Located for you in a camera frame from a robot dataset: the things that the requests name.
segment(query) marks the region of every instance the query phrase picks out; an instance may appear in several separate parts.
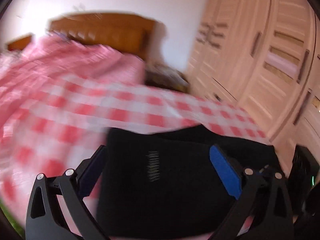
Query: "wooden headboard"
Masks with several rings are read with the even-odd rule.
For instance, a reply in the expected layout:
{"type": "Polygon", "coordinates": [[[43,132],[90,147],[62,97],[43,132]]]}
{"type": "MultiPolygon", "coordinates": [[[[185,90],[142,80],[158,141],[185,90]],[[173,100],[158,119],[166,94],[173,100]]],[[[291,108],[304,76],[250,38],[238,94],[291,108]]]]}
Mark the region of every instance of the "wooden headboard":
{"type": "Polygon", "coordinates": [[[32,38],[32,33],[16,38],[14,41],[7,43],[7,50],[23,50],[32,41],[32,38]]]}
{"type": "Polygon", "coordinates": [[[155,21],[134,14],[84,13],[50,22],[49,31],[84,45],[103,44],[146,60],[155,21]]]}

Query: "wardrobe door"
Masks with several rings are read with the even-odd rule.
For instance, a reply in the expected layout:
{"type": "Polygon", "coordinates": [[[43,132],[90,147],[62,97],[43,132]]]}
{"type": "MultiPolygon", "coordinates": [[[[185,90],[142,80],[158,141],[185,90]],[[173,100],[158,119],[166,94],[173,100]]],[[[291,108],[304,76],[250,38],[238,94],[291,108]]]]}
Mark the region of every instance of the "wardrobe door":
{"type": "Polygon", "coordinates": [[[284,128],[272,141],[287,173],[291,169],[296,144],[306,146],[320,161],[320,21],[318,18],[316,18],[316,38],[311,71],[301,99],[284,128]]]}
{"type": "Polygon", "coordinates": [[[314,53],[315,14],[307,0],[271,0],[266,38],[239,105],[272,138],[299,100],[314,53]]]}
{"type": "Polygon", "coordinates": [[[223,70],[221,68],[222,51],[228,49],[227,39],[235,24],[240,0],[218,0],[213,12],[198,65],[192,73],[190,83],[191,93],[201,97],[211,98],[212,79],[223,70]]]}
{"type": "Polygon", "coordinates": [[[228,51],[221,62],[219,83],[239,100],[247,86],[260,53],[268,22],[271,0],[241,0],[230,35],[228,51]]]}
{"type": "Polygon", "coordinates": [[[202,61],[207,35],[210,30],[210,24],[219,4],[220,0],[207,1],[193,49],[190,53],[191,56],[189,58],[186,71],[186,78],[190,84],[193,83],[196,74],[195,72],[197,72],[197,69],[202,61]]]}

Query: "pink checkered bedsheet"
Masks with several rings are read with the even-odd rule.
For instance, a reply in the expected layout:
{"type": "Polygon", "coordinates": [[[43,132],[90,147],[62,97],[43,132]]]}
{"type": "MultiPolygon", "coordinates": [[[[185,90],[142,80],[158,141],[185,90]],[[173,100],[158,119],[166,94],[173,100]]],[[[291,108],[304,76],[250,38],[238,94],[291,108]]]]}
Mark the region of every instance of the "pink checkered bedsheet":
{"type": "MultiPolygon", "coordinates": [[[[148,134],[202,123],[268,143],[243,109],[140,85],[144,64],[133,55],[75,42],[32,50],[0,79],[0,196],[22,225],[36,175],[76,168],[104,143],[107,127],[148,134]]],[[[99,183],[84,199],[93,215],[98,192],[99,183]]]]}

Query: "black fabric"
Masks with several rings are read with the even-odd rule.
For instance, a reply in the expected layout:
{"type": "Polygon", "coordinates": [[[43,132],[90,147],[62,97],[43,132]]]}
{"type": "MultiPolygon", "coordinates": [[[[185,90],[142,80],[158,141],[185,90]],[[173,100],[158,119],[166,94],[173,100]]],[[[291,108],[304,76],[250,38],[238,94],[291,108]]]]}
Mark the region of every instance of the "black fabric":
{"type": "Polygon", "coordinates": [[[235,201],[209,159],[216,143],[244,167],[281,170],[273,146],[220,136],[202,125],[154,135],[111,129],[97,208],[105,233],[172,239],[214,231],[235,201]],[[160,162],[155,181],[148,177],[152,151],[160,162]]]}

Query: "screw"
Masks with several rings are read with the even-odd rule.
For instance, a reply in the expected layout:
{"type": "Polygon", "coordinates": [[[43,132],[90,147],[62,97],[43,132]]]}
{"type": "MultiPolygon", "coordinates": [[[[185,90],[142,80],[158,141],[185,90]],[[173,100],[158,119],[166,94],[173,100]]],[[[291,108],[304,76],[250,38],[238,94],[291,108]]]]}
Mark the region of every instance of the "screw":
{"type": "Polygon", "coordinates": [[[38,179],[38,180],[41,180],[41,179],[43,179],[43,177],[44,177],[44,174],[43,174],[43,173],[40,173],[40,174],[38,174],[37,179],[38,179]]]}
{"type": "Polygon", "coordinates": [[[73,169],[66,170],[66,175],[71,176],[75,171],[73,169]]]}
{"type": "Polygon", "coordinates": [[[282,179],[282,175],[281,175],[279,172],[277,172],[277,173],[275,174],[275,177],[276,177],[277,179],[282,179]]]}
{"type": "Polygon", "coordinates": [[[244,170],[244,173],[247,174],[247,175],[252,175],[253,174],[253,170],[247,168],[244,170]]]}

